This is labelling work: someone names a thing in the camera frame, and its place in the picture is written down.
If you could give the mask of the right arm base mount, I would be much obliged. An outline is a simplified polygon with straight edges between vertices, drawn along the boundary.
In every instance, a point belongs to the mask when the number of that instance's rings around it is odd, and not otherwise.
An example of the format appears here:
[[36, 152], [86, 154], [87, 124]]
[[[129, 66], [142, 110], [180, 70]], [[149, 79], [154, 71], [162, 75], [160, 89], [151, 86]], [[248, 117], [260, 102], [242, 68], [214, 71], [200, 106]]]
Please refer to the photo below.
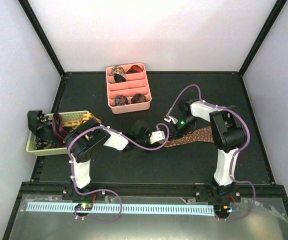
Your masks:
[[237, 211], [237, 203], [241, 202], [234, 183], [228, 186], [218, 186], [216, 183], [197, 185], [195, 198], [196, 202], [212, 205], [215, 215], [223, 220], [227, 220], [231, 213]]

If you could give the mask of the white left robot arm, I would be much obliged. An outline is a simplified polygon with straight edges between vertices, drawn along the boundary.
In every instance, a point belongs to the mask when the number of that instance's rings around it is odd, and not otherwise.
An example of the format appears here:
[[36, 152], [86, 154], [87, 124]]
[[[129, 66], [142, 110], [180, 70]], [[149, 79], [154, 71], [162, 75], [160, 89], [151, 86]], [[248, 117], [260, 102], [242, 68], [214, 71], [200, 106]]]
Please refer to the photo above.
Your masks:
[[65, 137], [69, 155], [72, 156], [72, 167], [75, 179], [73, 193], [81, 200], [87, 199], [91, 194], [90, 160], [93, 153], [103, 147], [113, 148], [126, 152], [134, 148], [132, 142], [145, 147], [153, 148], [157, 143], [152, 141], [152, 132], [144, 127], [142, 121], [137, 121], [129, 131], [115, 133], [108, 129], [99, 128], [98, 120], [90, 118], [83, 120], [82, 124]]

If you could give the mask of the brown floral necktie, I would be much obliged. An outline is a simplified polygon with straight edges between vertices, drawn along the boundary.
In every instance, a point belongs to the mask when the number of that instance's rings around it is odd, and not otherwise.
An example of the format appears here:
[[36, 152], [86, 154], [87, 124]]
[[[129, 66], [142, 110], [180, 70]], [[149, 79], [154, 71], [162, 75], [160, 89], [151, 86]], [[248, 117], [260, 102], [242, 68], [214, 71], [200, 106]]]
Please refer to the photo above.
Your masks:
[[187, 145], [196, 142], [214, 143], [211, 126], [194, 130], [193, 132], [188, 133], [179, 139], [169, 140], [164, 145], [164, 147], [171, 148], [175, 146]]

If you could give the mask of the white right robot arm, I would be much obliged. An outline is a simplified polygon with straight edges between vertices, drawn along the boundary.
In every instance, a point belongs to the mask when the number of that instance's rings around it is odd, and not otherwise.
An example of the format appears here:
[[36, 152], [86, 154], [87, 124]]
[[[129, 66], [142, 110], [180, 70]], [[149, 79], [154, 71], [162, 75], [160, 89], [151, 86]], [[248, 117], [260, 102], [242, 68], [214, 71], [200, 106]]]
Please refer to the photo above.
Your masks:
[[176, 133], [183, 134], [197, 119], [208, 121], [212, 138], [218, 149], [217, 168], [214, 173], [216, 186], [211, 196], [221, 202], [229, 196], [229, 186], [234, 181], [237, 157], [249, 144], [250, 132], [236, 106], [214, 105], [199, 99], [185, 101], [179, 105], [183, 117], [179, 120], [167, 113], [164, 120], [173, 124]]

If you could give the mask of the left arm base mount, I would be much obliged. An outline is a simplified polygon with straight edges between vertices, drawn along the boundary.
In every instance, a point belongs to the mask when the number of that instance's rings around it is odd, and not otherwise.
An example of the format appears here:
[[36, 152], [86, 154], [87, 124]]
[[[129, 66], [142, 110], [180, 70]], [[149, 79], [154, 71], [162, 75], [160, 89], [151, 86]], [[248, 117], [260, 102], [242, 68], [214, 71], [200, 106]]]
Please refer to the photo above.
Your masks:
[[77, 189], [79, 194], [73, 185], [65, 186], [62, 191], [62, 200], [74, 204], [73, 214], [85, 217], [90, 214], [96, 203], [103, 203], [105, 197], [109, 195], [107, 190], [101, 190], [92, 194], [84, 194], [94, 190], [91, 186]]

